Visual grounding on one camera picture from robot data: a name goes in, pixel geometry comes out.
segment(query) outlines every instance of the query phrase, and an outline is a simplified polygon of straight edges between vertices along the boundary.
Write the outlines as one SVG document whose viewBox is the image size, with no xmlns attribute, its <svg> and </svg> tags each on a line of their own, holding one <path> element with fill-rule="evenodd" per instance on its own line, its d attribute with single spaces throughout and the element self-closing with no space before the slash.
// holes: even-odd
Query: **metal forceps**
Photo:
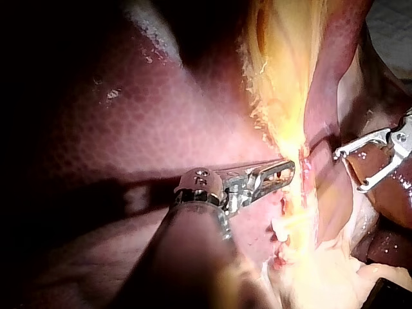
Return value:
<svg viewBox="0 0 412 309">
<path fill-rule="evenodd" d="M 216 171 L 223 182 L 221 207 L 229 217 L 265 195 L 290 184 L 295 163 L 273 160 Z"/>
<path fill-rule="evenodd" d="M 356 152 L 368 143 L 378 144 L 382 147 L 393 149 L 393 155 L 389 164 L 371 177 L 366 177 L 357 188 L 361 193 L 367 193 L 381 182 L 387 175 L 391 174 L 412 153 L 412 108 L 402 117 L 395 129 L 385 127 L 364 135 L 342 147 L 333 153 L 333 159 L 346 158 L 349 154 Z"/>
</svg>

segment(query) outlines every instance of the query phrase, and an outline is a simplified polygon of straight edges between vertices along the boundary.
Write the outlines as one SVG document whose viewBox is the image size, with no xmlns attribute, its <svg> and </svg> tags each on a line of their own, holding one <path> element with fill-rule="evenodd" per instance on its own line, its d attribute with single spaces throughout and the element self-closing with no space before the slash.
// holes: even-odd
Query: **metal jaw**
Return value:
<svg viewBox="0 0 412 309">
<path fill-rule="evenodd" d="M 367 193 L 381 182 L 387 175 L 391 174 L 412 153 L 412 108 L 409 109 L 399 126 L 395 129 L 388 127 L 364 135 L 349 144 L 337 148 L 333 153 L 333 159 L 346 158 L 349 154 L 356 152 L 364 145 L 372 143 L 393 148 L 393 156 L 387 166 L 371 177 L 366 177 L 363 184 L 357 190 Z"/>
<path fill-rule="evenodd" d="M 223 182 L 221 207 L 229 217 L 265 195 L 290 184 L 295 163 L 274 160 L 216 171 Z"/>
</svg>

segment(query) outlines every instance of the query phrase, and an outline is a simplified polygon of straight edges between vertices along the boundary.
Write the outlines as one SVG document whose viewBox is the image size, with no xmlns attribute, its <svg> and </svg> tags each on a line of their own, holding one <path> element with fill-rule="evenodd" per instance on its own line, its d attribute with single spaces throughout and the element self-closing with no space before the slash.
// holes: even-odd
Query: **yellow fat tissue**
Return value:
<svg viewBox="0 0 412 309">
<path fill-rule="evenodd" d="M 303 205 L 299 152 L 308 156 L 304 109 L 325 20 L 325 0 L 251 1 L 240 48 L 252 98 L 251 117 L 265 130 L 264 137 L 296 165 L 294 180 L 285 192 L 288 203 L 281 221 L 290 240 L 286 259 L 299 258 L 314 246 L 317 198 L 314 190 Z"/>
</svg>

